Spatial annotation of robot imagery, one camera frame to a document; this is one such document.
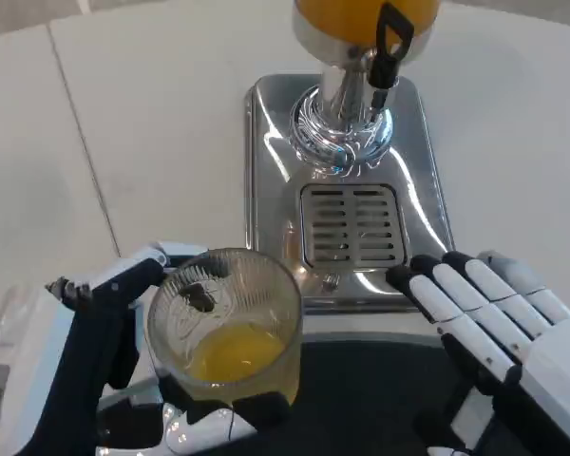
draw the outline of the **glass rim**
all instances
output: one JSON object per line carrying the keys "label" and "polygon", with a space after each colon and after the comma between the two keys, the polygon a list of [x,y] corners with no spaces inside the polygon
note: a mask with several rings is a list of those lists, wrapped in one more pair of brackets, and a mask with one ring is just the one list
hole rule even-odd
{"label": "glass rim", "polygon": [[[294,275],[285,267],[285,265],[283,265],[280,261],[273,258],[272,256],[263,254],[263,253],[258,252],[256,250],[245,249],[243,247],[226,247],[226,248],[219,248],[219,249],[210,249],[210,250],[207,250],[206,252],[203,252],[200,255],[197,255],[197,256],[194,256],[194,257],[188,259],[181,266],[179,266],[176,269],[176,271],[181,271],[181,270],[189,267],[189,265],[193,264],[199,258],[208,257],[210,255],[213,255],[214,253],[242,253],[245,255],[252,254],[252,255],[255,255],[257,257],[263,257],[265,259],[268,259],[269,261],[272,261],[284,273],[284,275],[286,277],[288,277],[288,279],[291,281],[292,285],[294,286],[294,290],[295,290],[295,294],[297,296],[297,300],[299,302],[299,305],[298,305],[299,312],[298,312],[297,320],[295,322],[295,328],[294,328],[294,331],[292,332],[291,337],[289,338],[289,340],[285,344],[285,348],[283,349],[283,351],[268,366],[264,367],[261,370],[258,370],[257,372],[252,373],[251,375],[248,375],[244,378],[241,378],[240,380],[237,380],[235,382],[206,382],[204,380],[199,380],[198,378],[195,378],[191,375],[188,375],[179,369],[174,368],[173,363],[170,362],[170,356],[165,355],[165,352],[171,352],[171,350],[168,347],[164,346],[164,344],[162,343],[162,337],[156,336],[156,334],[155,334],[156,330],[154,329],[154,325],[150,325],[150,324],[147,325],[148,345],[150,346],[150,349],[154,352],[154,354],[156,355],[158,360],[161,362],[162,366],[165,369],[167,369],[171,375],[173,375],[176,379],[181,380],[184,384],[190,385],[191,387],[205,388],[205,389],[209,389],[209,390],[210,389],[222,390],[222,389],[227,389],[227,388],[237,388],[237,387],[245,386],[247,384],[251,384],[255,380],[257,380],[258,377],[261,377],[263,375],[266,375],[268,372],[273,371],[274,369],[276,369],[276,367],[278,367],[279,364],[284,362],[284,360],[287,358],[287,355],[290,354],[293,351],[294,346],[298,344],[298,339],[300,339],[300,336],[302,333],[302,323],[303,323],[303,319],[304,319],[304,301],[302,299],[302,293],[300,292],[300,289],[297,286],[297,282],[295,281]],[[169,279],[169,277],[167,277],[161,283],[161,286],[166,280]],[[156,308],[159,305],[158,304],[159,293],[162,293],[161,289],[159,289],[157,291],[157,293],[154,295],[154,297],[152,298],[152,302],[150,303],[150,309],[148,311],[148,317],[147,317],[148,320],[154,314],[154,312],[156,311]],[[157,342],[160,345],[160,349],[159,349],[159,347],[156,347],[156,345],[155,345],[155,344],[157,344]]]}

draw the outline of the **stainless steel base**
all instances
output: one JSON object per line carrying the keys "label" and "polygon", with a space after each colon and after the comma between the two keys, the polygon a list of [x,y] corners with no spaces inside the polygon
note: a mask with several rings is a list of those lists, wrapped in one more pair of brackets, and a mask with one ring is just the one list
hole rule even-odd
{"label": "stainless steel base", "polygon": [[[400,79],[392,110],[392,143],[380,161],[356,165],[344,174],[328,175],[297,156],[290,144],[292,110],[318,82],[318,75],[267,76],[249,92],[247,246],[278,258],[292,271],[307,313],[413,310],[386,283],[385,268],[361,267],[359,264],[363,263],[347,260],[323,264],[309,261],[305,245],[311,242],[305,242],[304,236],[309,236],[310,231],[309,226],[304,226],[302,193],[309,184],[338,191],[349,184],[382,185],[394,193],[397,214],[391,219],[397,220],[399,226],[391,228],[403,243],[403,254],[393,257],[407,262],[414,255],[440,257],[452,250],[446,207],[418,92],[411,81]],[[350,225],[347,228],[349,231],[343,236],[348,237]],[[366,235],[369,237],[365,231],[355,231],[353,235],[364,240]]]}

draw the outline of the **robot finger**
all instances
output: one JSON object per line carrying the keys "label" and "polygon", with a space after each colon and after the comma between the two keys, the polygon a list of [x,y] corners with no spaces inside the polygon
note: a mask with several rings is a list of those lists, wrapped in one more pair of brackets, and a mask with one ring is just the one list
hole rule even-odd
{"label": "robot finger", "polygon": [[473,284],[530,338],[535,339],[551,328],[551,323],[541,313],[479,259],[460,252],[449,252],[442,261]]}
{"label": "robot finger", "polygon": [[479,258],[551,323],[570,318],[570,309],[522,262],[494,251],[483,252]]}
{"label": "robot finger", "polygon": [[511,358],[460,307],[425,275],[415,274],[406,266],[387,271],[387,282],[406,295],[437,332],[465,349],[496,381],[503,383],[515,365]]}
{"label": "robot finger", "polygon": [[518,362],[525,359],[531,340],[498,307],[492,305],[449,265],[432,256],[415,256],[411,270],[429,277],[465,314],[475,320]]}

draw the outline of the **black tap handle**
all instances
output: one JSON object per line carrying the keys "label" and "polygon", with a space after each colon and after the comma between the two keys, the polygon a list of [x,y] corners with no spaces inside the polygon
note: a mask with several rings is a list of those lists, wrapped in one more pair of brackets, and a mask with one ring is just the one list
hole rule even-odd
{"label": "black tap handle", "polygon": [[[400,46],[390,52],[387,43],[387,31],[391,29],[401,40]],[[414,25],[393,4],[387,2],[380,9],[376,29],[377,53],[370,70],[370,84],[376,88],[388,90],[397,79],[399,66],[408,55],[414,38]]]}
{"label": "black tap handle", "polygon": [[[388,29],[392,29],[401,40],[401,46],[393,53],[389,52],[389,44],[387,43]],[[408,55],[413,38],[414,25],[392,3],[385,3],[380,9],[378,29],[376,31],[378,55],[388,55],[392,59],[401,62]]]}

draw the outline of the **white table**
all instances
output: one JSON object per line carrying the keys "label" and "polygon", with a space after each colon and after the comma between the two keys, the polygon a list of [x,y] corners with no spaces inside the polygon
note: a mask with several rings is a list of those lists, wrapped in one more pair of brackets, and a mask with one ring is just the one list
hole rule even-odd
{"label": "white table", "polygon": [[[262,75],[318,65],[291,7],[176,1],[51,25],[125,253],[151,238],[243,244],[242,99]],[[570,302],[570,28],[444,4],[404,73],[458,248],[526,258]]]}
{"label": "white table", "polygon": [[[0,37],[0,289],[114,256],[74,113],[124,254],[154,239],[243,245],[245,92],[318,69],[291,7],[179,0],[56,21],[72,106],[44,28]],[[404,73],[458,248],[527,258],[570,303],[570,28],[445,4]],[[432,333],[418,314],[314,317],[305,331]]]}
{"label": "white table", "polygon": [[47,29],[0,37],[0,302],[114,258]]}

